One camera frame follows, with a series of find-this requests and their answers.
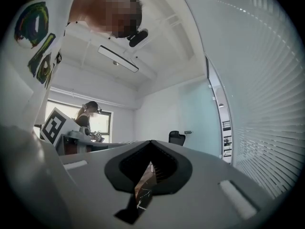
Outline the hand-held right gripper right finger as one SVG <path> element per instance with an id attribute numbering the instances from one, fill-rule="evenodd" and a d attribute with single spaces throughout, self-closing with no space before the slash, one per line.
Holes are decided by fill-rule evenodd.
<path id="1" fill-rule="evenodd" d="M 218 157 L 163 142 L 189 159 L 193 172 L 177 193 L 154 196 L 134 224 L 136 229 L 258 229 L 276 212 L 282 198 L 272 198 L 262 187 Z M 222 190 L 230 181 L 257 211 L 241 217 L 243 207 Z"/>

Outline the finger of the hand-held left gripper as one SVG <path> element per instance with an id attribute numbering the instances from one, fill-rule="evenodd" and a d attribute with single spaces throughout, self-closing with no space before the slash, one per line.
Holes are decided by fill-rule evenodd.
<path id="1" fill-rule="evenodd" d="M 108 147 L 119 147 L 119 146 L 125 146 L 125 145 L 130 145 L 130 144 L 134 144 L 134 143 L 138 143 L 138 140 L 135 141 L 126 141 L 126 142 L 119 142 L 119 143 L 108 143 L 107 146 Z"/>

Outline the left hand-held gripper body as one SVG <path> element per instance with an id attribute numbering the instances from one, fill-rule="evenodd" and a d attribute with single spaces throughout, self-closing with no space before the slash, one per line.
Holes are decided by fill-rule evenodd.
<path id="1" fill-rule="evenodd" d="M 101 142 L 101 134 L 90 133 L 89 128 L 79 126 L 75 121 L 54 108 L 40 131 L 43 139 L 53 145 L 58 155 L 66 156 L 108 149 Z"/>

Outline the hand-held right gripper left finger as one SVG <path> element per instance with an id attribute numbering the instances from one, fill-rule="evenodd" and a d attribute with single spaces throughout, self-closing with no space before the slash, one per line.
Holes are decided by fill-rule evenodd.
<path id="1" fill-rule="evenodd" d="M 152 164 L 143 154 L 147 144 L 61 157 L 87 203 L 85 228 L 149 228 L 144 221 L 152 201 Z"/>

